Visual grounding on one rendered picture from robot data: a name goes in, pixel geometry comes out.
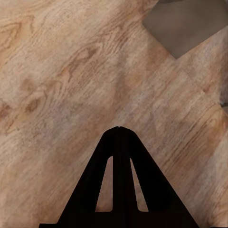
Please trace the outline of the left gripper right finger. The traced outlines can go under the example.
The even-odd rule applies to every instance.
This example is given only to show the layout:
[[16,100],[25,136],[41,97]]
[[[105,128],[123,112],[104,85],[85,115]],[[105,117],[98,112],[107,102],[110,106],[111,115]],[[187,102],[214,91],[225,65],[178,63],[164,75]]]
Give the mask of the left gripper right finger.
[[[126,228],[199,228],[137,134],[120,126]],[[149,212],[138,210],[130,158]]]

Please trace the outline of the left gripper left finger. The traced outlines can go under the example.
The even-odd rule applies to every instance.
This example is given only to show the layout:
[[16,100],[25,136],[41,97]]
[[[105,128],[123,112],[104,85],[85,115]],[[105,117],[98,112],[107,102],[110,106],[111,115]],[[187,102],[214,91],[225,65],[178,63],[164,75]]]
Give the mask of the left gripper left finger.
[[[108,158],[113,156],[113,210],[95,212]],[[104,132],[55,228],[126,228],[119,127]]]

